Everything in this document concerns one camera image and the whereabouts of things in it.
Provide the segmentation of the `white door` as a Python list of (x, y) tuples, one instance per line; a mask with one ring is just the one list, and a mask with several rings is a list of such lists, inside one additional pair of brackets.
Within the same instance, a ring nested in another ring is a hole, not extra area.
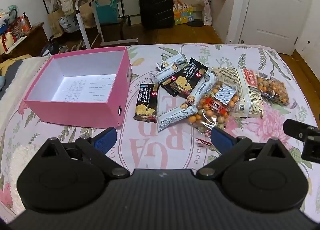
[(292, 54), (311, 0), (249, 0), (240, 42)]

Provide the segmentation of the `pink cardboard box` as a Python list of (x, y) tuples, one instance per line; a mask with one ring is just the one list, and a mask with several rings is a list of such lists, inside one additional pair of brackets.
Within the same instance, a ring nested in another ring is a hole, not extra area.
[(122, 125), (132, 69), (126, 47), (51, 56), (24, 102), (43, 122), (97, 129)]

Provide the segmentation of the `teal shopping bag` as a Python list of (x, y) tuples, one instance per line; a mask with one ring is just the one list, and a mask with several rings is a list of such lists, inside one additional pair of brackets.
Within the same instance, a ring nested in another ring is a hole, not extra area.
[(111, 0), (111, 3), (106, 5), (100, 5), (97, 1), (95, 1), (95, 8), (101, 24), (118, 23), (117, 0)]

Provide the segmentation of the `clear peanut bag small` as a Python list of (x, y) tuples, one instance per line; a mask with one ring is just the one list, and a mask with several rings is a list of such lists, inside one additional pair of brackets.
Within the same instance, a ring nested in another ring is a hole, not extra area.
[(289, 95), (283, 82), (261, 72), (256, 76), (258, 90), (263, 97), (282, 106), (289, 105)]

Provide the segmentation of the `colourful gift box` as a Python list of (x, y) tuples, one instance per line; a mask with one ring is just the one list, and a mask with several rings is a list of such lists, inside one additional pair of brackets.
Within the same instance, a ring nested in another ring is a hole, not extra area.
[(193, 6), (189, 4), (186, 4), (179, 0), (174, 0), (173, 12), (175, 25), (186, 24), (194, 21)]

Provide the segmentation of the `black cracker pack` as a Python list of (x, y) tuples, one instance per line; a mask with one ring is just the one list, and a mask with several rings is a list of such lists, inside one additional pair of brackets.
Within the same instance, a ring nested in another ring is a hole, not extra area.
[(189, 64), (161, 83), (161, 87), (173, 97), (187, 98), (208, 70), (208, 67), (191, 58)]
[(158, 89), (159, 84), (140, 84), (134, 120), (157, 123)]

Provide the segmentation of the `brown paper bag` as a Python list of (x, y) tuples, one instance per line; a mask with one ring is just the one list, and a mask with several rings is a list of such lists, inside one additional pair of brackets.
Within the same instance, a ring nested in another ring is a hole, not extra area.
[(59, 20), (64, 17), (62, 9), (48, 14), (48, 22), (54, 38), (59, 38), (64, 34), (63, 28), (60, 26)]

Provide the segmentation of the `silver snack bar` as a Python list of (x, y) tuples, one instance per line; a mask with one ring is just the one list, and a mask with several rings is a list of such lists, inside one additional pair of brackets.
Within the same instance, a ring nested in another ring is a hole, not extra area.
[(209, 90), (210, 86), (211, 84), (209, 82), (197, 84), (184, 103), (180, 105), (180, 108), (186, 109), (189, 106), (196, 106), (201, 100), (202, 95)]
[(176, 65), (181, 65), (187, 63), (187, 58), (182, 54), (178, 53), (174, 56), (171, 56), (161, 62), (156, 63), (156, 67), (158, 70), (162, 70), (165, 67), (169, 66), (170, 64), (175, 63)]
[(158, 120), (157, 120), (158, 132), (164, 130), (169, 125), (177, 123), (182, 119), (185, 119), (196, 113), (197, 113), (197, 108), (193, 105), (188, 106), (187, 104), (182, 104), (181, 106), (168, 110), (158, 116)]
[(150, 74), (150, 79), (153, 84), (160, 84), (170, 78), (172, 75), (178, 73), (178, 71), (182, 70), (186, 67), (187, 64), (180, 64), (178, 65), (176, 62), (169, 64), (167, 67), (164, 67), (156, 74)]

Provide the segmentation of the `white plastic bag by wall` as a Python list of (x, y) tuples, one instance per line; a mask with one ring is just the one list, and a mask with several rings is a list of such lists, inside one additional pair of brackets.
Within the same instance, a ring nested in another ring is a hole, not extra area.
[(208, 0), (203, 1), (202, 21), (205, 26), (212, 25), (212, 15), (211, 15), (210, 4)]

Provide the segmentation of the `wooden nightstand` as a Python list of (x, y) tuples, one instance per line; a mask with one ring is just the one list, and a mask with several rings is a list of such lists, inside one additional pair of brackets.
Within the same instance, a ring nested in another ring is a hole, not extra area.
[(43, 22), (33, 26), (27, 37), (19, 43), (9, 54), (1, 55), (1, 62), (10, 58), (18, 58), (25, 54), (40, 56), (42, 49), (49, 43), (43, 28)]

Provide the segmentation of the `beige noodle snack bag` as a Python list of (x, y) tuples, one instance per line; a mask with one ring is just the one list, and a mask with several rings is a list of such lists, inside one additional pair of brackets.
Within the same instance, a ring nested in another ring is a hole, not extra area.
[(262, 118), (263, 98), (258, 90), (255, 72), (250, 69), (216, 67), (212, 69), (217, 79), (236, 90), (238, 100), (232, 116), (241, 118)]

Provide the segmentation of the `floral bed sheet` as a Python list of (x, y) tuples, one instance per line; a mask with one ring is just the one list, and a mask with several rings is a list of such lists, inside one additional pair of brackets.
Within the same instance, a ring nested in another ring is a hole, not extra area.
[[(154, 123), (133, 119), (139, 86), (150, 82), (150, 72), (156, 70), (159, 62), (181, 53), (209, 69), (228, 67), (259, 71), (285, 84), (289, 106), (267, 102), (262, 118), (231, 117), (225, 129), (233, 136), (246, 136), (255, 142), (265, 142), (271, 137), (280, 139), (308, 179), (309, 191), (302, 210), (313, 220), (319, 220), (319, 165), (302, 160), (302, 143), (283, 132), (283, 122), (288, 118), (316, 125), (316, 116), (291, 70), (275, 51), (261, 46), (213, 44), (130, 46), (127, 50), (132, 80), (125, 122), (117, 132), (117, 143), (107, 153), (110, 159), (128, 170), (188, 168), (196, 171), (218, 157), (214, 147), (200, 143), (204, 136), (187, 121), (158, 131)], [(45, 57), (22, 56), (8, 68), (14, 78), (1, 99), (1, 218), (6, 222), (24, 210), (16, 181), (47, 138), (56, 137), (62, 142), (71, 142), (81, 136), (99, 133), (95, 128), (42, 122), (25, 105), (24, 94), (45, 62)]]

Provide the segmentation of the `clear peanut bag red label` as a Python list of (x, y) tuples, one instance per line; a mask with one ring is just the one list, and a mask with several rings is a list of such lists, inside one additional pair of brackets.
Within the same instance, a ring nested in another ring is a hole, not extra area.
[(236, 90), (222, 81), (210, 84), (209, 90), (195, 106), (197, 113), (188, 117), (189, 123), (202, 134), (207, 134), (214, 127), (223, 130), (238, 100)]

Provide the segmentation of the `black suitcase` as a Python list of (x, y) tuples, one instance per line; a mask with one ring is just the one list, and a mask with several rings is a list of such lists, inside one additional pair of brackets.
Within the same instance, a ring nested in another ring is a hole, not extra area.
[(172, 28), (173, 0), (139, 0), (140, 19), (145, 30)]

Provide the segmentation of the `wooden rolling desk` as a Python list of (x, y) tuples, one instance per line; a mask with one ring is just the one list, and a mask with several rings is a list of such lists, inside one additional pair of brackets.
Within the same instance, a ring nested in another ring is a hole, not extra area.
[(95, 0), (89, 0), (89, 2), (91, 3), (91, 8), (93, 11), (93, 16), (94, 16), (94, 20), (95, 20), (95, 24), (98, 30), (98, 34), (95, 37), (93, 42), (89, 42), (87, 33), (86, 33), (86, 28), (84, 27), (84, 22), (83, 19), (81, 17), (80, 14), (80, 1), (81, 0), (65, 0), (65, 2), (68, 1), (75, 1), (75, 13), (76, 13), (76, 19), (78, 21), (79, 27), (80, 27), (80, 32), (81, 32), (81, 36), (82, 39), (84, 41), (85, 47), (87, 49), (91, 49), (92, 46), (94, 45), (95, 40), (100, 36), (101, 37), (101, 47), (107, 47), (107, 46), (115, 46), (115, 45), (137, 45), (138, 44), (138, 39), (124, 39), (123, 36), (121, 36), (120, 40), (115, 40), (115, 41), (108, 41), (106, 42), (104, 40), (104, 36), (103, 36), (103, 32), (101, 30), (101, 26), (100, 26), (100, 22), (98, 19), (98, 15), (97, 15), (97, 11), (96, 11), (96, 7), (95, 7)]

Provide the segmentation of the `silver snack bar top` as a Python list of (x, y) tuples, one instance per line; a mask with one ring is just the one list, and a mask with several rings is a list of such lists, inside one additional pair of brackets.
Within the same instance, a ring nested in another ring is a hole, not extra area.
[(187, 63), (187, 58), (182, 54), (178, 53), (174, 56), (171, 56), (161, 62), (156, 63), (156, 67), (158, 70), (162, 70), (165, 67), (169, 66), (170, 64), (175, 63), (176, 65), (181, 65)]

